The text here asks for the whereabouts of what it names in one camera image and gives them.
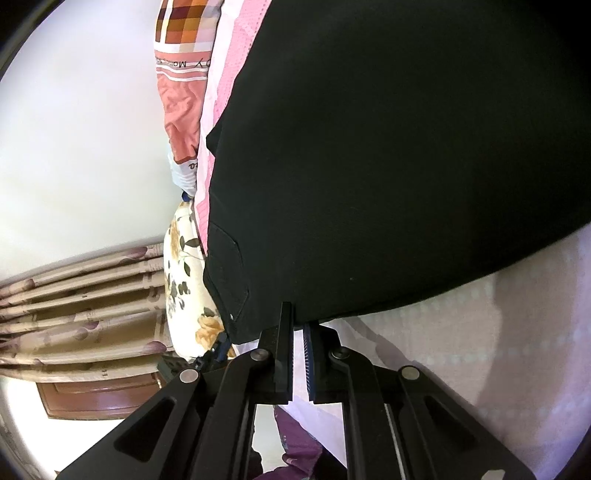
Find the black pants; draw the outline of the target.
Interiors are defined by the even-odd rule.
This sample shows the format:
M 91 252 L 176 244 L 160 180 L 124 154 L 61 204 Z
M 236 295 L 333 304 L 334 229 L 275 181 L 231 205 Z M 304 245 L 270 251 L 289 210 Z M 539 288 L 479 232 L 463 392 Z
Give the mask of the black pants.
M 207 138 L 235 343 L 413 304 L 590 220 L 586 1 L 273 1 Z

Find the floral cream pillow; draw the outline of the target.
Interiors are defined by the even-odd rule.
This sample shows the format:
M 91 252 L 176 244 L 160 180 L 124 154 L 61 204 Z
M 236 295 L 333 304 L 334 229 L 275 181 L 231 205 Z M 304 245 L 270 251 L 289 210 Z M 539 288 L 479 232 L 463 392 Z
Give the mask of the floral cream pillow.
M 182 201 L 163 241 L 166 319 L 175 353 L 193 360 L 211 349 L 224 331 L 204 285 L 204 249 L 191 201 Z

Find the purple cloth below bed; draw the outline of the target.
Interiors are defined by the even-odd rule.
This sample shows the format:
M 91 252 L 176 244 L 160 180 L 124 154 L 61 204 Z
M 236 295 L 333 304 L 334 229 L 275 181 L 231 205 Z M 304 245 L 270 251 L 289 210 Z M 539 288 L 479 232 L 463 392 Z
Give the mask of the purple cloth below bed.
M 283 445 L 283 466 L 256 472 L 254 479 L 308 480 L 315 478 L 315 466 L 324 448 L 283 408 L 273 408 L 273 416 Z

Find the beige floral curtain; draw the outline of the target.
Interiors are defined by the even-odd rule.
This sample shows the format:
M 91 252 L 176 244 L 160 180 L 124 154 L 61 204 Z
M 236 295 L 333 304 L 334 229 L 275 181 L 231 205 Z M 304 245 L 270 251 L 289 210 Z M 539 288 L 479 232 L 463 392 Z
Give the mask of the beige floral curtain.
M 1 288 L 1 374 L 34 383 L 151 374 L 172 350 L 160 243 Z

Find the pink striped bed sheet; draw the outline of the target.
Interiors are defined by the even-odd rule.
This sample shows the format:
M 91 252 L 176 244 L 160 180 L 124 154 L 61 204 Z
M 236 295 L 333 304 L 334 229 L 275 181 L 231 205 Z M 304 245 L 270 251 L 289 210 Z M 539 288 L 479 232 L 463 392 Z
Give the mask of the pink striped bed sheet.
M 262 4 L 263 17 L 270 3 Z M 211 67 L 249 55 L 214 41 Z M 426 367 L 540 479 L 567 464 L 590 426 L 590 220 L 495 273 L 422 301 L 327 320 L 386 367 Z

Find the orange plaid folded quilt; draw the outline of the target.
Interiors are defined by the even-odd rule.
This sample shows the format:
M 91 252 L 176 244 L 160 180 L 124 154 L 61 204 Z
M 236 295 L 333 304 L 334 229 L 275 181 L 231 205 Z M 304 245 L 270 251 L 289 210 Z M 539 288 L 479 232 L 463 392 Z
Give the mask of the orange plaid folded quilt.
M 197 153 L 211 55 L 223 3 L 167 0 L 155 23 L 155 72 L 174 185 L 197 193 Z

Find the brown wooden bed frame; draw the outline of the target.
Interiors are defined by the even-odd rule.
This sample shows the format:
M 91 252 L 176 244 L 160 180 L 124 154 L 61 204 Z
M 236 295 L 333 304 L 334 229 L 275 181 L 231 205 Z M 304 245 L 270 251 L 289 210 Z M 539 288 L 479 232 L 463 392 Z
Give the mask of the brown wooden bed frame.
M 46 414 L 59 420 L 124 419 L 156 394 L 165 381 L 158 373 L 67 383 L 37 383 Z

